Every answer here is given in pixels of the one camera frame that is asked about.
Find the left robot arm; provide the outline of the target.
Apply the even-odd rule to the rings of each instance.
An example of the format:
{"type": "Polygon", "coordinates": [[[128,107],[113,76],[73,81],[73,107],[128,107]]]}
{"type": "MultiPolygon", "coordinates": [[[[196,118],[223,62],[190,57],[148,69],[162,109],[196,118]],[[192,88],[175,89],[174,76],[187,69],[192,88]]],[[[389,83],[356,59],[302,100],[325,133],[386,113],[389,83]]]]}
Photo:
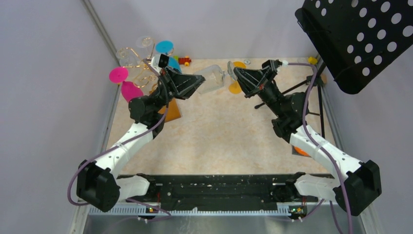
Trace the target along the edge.
{"type": "Polygon", "coordinates": [[[174,98],[190,98],[204,82],[202,75],[182,74],[166,67],[158,73],[154,91],[129,101],[130,118],[134,121],[131,127],[110,149],[83,161],[78,167],[73,181],[76,182],[76,195],[85,205],[107,212],[117,202],[136,196],[147,202],[154,199],[156,188],[147,178],[118,176],[132,157],[163,130],[166,114],[159,111],[167,108],[174,98]]]}

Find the yellow plastic wine glass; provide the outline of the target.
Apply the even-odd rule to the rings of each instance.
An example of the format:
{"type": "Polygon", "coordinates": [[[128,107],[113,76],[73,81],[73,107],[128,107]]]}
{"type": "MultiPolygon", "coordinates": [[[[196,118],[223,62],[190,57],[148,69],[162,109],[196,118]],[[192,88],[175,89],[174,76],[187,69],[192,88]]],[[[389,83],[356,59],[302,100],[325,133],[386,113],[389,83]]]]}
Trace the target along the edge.
{"type": "Polygon", "coordinates": [[[227,63],[227,71],[228,71],[228,74],[229,74],[230,79],[231,79],[231,84],[229,85],[228,90],[232,94],[239,94],[242,91],[242,89],[241,89],[241,87],[240,87],[240,85],[237,81],[237,77],[234,73],[234,68],[235,67],[246,68],[246,65],[243,62],[240,62],[240,61],[235,61],[235,62],[229,61],[227,63]]]}

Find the blue plastic wine glass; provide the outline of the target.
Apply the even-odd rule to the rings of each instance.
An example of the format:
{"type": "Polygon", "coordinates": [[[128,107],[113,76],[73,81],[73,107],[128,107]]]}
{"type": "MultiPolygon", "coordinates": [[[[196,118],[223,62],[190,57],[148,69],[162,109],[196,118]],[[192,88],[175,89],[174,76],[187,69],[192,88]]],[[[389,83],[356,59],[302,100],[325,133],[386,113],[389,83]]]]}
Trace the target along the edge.
{"type": "Polygon", "coordinates": [[[169,57],[169,63],[168,63],[169,67],[173,68],[174,70],[180,73],[182,72],[178,61],[172,57],[172,53],[174,50],[174,44],[172,41],[163,40],[163,41],[158,42],[155,45],[155,50],[156,52],[167,55],[169,57]]]}

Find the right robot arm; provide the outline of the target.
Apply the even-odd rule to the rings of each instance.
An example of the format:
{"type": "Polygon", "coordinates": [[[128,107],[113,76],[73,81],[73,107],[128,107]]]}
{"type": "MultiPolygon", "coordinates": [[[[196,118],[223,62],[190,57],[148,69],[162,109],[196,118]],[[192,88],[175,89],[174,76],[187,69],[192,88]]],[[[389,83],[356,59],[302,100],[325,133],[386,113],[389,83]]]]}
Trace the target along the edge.
{"type": "Polygon", "coordinates": [[[306,152],[322,165],[331,178],[296,173],[286,186],[286,196],[298,201],[314,196],[336,202],[352,216],[360,215],[382,193],[379,166],[372,160],[361,161],[338,149],[307,122],[309,92],[283,94],[275,82],[280,67],[288,62],[267,60],[261,69],[235,67],[233,76],[246,98],[258,96],[276,115],[275,134],[306,152]]]}

